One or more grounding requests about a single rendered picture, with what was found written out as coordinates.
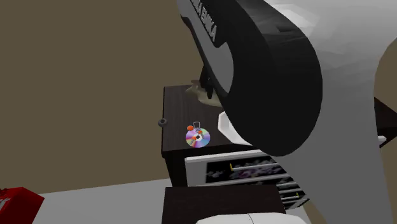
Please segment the white plate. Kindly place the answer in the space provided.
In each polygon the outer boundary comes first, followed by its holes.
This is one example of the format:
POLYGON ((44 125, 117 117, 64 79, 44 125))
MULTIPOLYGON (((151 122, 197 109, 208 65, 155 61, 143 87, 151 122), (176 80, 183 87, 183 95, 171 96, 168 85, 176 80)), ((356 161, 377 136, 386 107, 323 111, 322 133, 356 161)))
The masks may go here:
POLYGON ((238 134, 224 111, 218 116, 218 130, 233 144, 251 145, 238 134))

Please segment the orange and grey small toy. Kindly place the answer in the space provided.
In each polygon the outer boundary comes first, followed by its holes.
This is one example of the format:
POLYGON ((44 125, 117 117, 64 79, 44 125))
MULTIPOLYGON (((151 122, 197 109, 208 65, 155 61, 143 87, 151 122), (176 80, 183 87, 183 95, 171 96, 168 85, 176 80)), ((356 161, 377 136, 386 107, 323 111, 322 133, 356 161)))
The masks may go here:
POLYGON ((201 141, 204 138, 200 122, 193 122, 191 125, 187 126, 186 142, 193 146, 197 141, 201 141))

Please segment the red box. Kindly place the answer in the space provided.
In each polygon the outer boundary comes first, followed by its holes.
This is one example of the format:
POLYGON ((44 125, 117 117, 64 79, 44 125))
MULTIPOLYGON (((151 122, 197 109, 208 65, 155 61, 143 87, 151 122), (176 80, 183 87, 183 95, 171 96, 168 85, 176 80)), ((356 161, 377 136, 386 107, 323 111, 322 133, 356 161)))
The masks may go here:
POLYGON ((44 199, 24 187, 0 189, 0 224, 32 224, 44 199))

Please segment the rainbow compact disc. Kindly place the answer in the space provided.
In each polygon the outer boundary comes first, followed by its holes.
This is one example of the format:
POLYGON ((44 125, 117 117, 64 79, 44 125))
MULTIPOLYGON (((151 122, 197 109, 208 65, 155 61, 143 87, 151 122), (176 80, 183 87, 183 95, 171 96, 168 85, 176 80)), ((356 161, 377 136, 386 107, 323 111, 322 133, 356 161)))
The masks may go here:
POLYGON ((189 130, 185 135, 186 143, 193 148, 202 148, 209 144, 211 140, 210 133, 203 129, 189 130))

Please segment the dark chest of drawers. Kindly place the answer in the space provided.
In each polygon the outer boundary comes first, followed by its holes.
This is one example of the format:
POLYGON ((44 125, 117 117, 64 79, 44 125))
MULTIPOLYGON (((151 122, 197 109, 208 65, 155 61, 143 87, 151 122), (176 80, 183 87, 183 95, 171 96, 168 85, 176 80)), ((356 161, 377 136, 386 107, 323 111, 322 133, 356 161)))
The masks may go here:
POLYGON ((161 154, 173 186, 276 185, 285 209, 309 197, 269 155, 252 146, 231 143, 218 130, 222 109, 202 104, 185 91, 188 86, 164 87, 161 154), (211 135, 209 144, 186 143, 187 126, 200 122, 211 135))

